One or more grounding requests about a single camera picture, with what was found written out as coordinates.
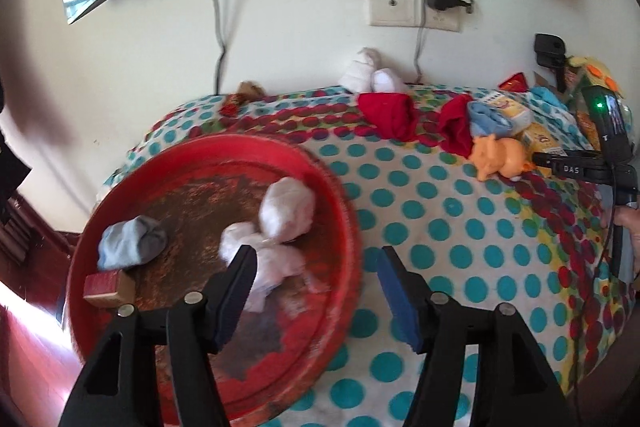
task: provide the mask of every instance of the wooden floor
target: wooden floor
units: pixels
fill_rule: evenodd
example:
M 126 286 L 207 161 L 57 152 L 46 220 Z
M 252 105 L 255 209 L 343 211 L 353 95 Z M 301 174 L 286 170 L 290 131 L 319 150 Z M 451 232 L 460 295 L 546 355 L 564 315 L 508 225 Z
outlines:
M 44 243 L 30 251 L 26 300 L 0 283 L 0 378 L 29 427 L 55 427 L 81 365 L 56 320 L 70 260 Z

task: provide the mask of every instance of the white wall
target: white wall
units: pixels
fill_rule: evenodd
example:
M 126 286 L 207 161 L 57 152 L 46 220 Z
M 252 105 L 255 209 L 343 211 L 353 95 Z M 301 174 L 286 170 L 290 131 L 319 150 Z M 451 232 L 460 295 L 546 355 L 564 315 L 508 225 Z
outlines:
M 640 121 L 635 0 L 476 0 L 460 34 L 430 30 L 435 82 L 495 86 L 532 70 L 533 35 L 604 61 Z M 257 80 L 278 93 L 335 84 L 362 46 L 414 77 L 414 28 L 370 27 L 363 0 L 227 0 L 223 91 Z M 0 0 L 0 124 L 33 172 L 23 193 L 59 229 L 81 230 L 101 182 L 156 120 L 212 91 L 211 0 L 109 0 L 71 26 L 61 0 Z M 540 71 L 550 77 L 548 72 Z

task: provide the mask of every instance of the hand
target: hand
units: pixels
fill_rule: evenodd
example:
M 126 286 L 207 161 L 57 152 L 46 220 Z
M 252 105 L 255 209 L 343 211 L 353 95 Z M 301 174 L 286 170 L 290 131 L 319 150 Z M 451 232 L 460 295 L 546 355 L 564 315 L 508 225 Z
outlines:
M 611 209 L 608 208 L 600 218 L 603 227 L 609 226 Z M 631 234 L 631 245 L 634 249 L 634 273 L 640 271 L 640 208 L 617 206 L 613 218 L 614 225 L 625 227 Z

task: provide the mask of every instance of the screw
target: screw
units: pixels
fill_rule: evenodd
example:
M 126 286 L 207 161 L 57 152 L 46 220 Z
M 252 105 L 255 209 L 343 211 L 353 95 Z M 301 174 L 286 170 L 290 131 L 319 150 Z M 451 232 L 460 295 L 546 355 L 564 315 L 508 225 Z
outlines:
M 202 301 L 202 293 L 200 292 L 189 292 L 184 296 L 184 301 L 187 304 L 197 304 Z
M 442 306 L 449 302 L 449 296 L 446 293 L 434 292 L 431 294 L 431 302 Z
M 123 304 L 118 308 L 118 317 L 129 317 L 136 311 L 136 307 L 133 304 Z
M 502 304 L 500 304 L 500 306 L 498 306 L 498 311 L 502 314 L 502 315 L 515 315 L 516 314 L 516 308 L 513 304 L 509 304 L 508 302 L 503 302 Z

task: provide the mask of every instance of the brown toy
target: brown toy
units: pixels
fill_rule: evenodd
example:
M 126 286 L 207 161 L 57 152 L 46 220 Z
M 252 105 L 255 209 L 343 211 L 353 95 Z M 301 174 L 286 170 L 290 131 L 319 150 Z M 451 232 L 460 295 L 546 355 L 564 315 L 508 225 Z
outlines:
M 513 138 L 495 139 L 495 134 L 474 137 L 474 147 L 469 161 L 478 169 L 477 178 L 487 180 L 494 172 L 505 178 L 520 176 L 534 165 L 527 161 L 524 145 Z

